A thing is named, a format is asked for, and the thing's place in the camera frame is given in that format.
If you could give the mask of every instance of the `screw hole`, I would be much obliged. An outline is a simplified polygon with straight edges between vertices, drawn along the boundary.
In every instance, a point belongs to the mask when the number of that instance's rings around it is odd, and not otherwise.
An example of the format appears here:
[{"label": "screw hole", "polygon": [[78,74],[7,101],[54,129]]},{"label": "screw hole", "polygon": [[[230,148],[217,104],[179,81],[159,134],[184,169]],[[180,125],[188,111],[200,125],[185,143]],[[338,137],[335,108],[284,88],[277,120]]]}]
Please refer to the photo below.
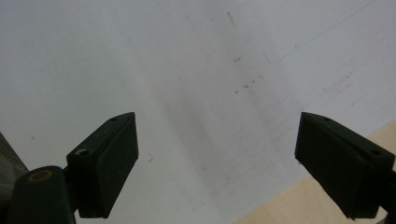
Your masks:
[{"label": "screw hole", "polygon": [[375,149],[371,150],[370,153],[375,155],[375,156],[380,156],[381,155],[381,152],[378,151],[378,150],[375,150]]},{"label": "screw hole", "polygon": [[86,156],[86,155],[88,155],[88,154],[89,154],[89,152],[88,152],[88,150],[85,149],[85,148],[79,149],[79,150],[76,152],[76,155],[78,155],[78,156]]}]

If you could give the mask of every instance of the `sheet of paper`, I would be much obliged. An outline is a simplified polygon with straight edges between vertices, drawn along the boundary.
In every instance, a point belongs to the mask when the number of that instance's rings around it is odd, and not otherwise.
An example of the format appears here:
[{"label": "sheet of paper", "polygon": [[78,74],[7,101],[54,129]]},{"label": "sheet of paper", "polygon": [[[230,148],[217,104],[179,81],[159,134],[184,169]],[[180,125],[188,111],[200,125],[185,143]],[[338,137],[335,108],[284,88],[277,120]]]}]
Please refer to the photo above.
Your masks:
[{"label": "sheet of paper", "polygon": [[2,1],[0,130],[29,169],[65,167],[100,124],[134,111],[140,159],[103,223],[230,223],[305,174],[302,111],[364,135],[395,119],[395,9]]}]

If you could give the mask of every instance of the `light wood table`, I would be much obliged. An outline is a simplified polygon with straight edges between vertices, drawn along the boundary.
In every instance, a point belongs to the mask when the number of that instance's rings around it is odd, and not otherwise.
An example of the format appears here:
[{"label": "light wood table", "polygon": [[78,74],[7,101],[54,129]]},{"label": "light wood table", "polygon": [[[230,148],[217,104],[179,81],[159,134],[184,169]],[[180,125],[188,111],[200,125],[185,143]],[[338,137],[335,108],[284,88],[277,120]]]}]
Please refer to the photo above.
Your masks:
[{"label": "light wood table", "polygon": [[[396,154],[396,120],[372,133],[368,139]],[[308,175],[245,215],[236,224],[289,223],[377,223],[386,212],[380,208],[375,219],[347,219],[320,184]]]}]

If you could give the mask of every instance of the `white paper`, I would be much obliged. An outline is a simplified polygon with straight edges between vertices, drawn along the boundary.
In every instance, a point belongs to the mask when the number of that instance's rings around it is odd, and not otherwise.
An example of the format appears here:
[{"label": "white paper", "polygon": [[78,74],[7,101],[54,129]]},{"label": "white paper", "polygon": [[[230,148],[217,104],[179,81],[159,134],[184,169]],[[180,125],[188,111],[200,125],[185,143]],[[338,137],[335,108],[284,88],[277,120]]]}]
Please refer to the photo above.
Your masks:
[{"label": "white paper", "polygon": [[134,111],[140,158],[99,223],[230,223],[305,174],[302,111],[363,135],[395,119],[395,9],[2,1],[0,129],[28,168],[65,167],[105,120]]}]

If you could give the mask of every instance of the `pencil mark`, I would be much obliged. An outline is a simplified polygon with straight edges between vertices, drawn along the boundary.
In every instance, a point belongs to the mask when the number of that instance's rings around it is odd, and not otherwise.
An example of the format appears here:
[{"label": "pencil mark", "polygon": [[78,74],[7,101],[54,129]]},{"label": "pencil mark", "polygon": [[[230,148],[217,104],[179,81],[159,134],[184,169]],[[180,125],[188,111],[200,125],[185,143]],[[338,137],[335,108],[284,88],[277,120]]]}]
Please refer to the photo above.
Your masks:
[{"label": "pencil mark", "polygon": [[267,54],[265,53],[265,51],[264,51],[263,53],[264,53],[265,58],[267,59],[267,62],[268,62],[269,64],[271,64],[271,61],[270,61],[270,59],[268,58],[268,56],[267,56]]},{"label": "pencil mark", "polygon": [[236,27],[236,26],[235,26],[235,22],[233,22],[233,18],[231,17],[230,12],[227,12],[227,14],[228,14],[228,16],[230,17],[231,22],[233,23],[233,27]]},{"label": "pencil mark", "polygon": [[325,31],[321,32],[318,35],[315,35],[314,37],[312,37],[310,40],[306,41],[305,43],[301,44],[300,46],[298,46],[299,48],[293,49],[291,52],[287,53],[286,55],[284,55],[283,57],[281,57],[279,61],[282,61],[284,59],[286,59],[287,57],[289,57],[292,53],[294,53],[296,50],[302,49],[303,47],[305,47],[306,45],[308,45],[309,43],[311,43],[312,41],[320,38],[321,36],[325,35],[326,33],[328,33],[330,30],[333,30],[334,28],[338,27],[340,24],[342,24],[345,21],[348,21],[349,19],[351,19],[352,17],[354,17],[356,14],[360,13],[361,11],[363,11],[364,9],[366,9],[367,7],[369,7],[372,3],[376,2],[377,0],[373,0],[369,3],[367,3],[366,5],[364,5],[363,7],[359,8],[358,10],[356,10],[355,12],[353,12],[352,14],[349,14],[348,16],[346,16],[345,18],[343,18],[342,20],[340,20],[339,22],[337,22],[336,24],[332,25],[331,27],[329,27],[328,29],[326,29]]},{"label": "pencil mark", "polygon": [[148,160],[148,162],[151,162],[152,160],[154,160],[154,157],[151,156],[151,153],[149,153],[150,159]]}]

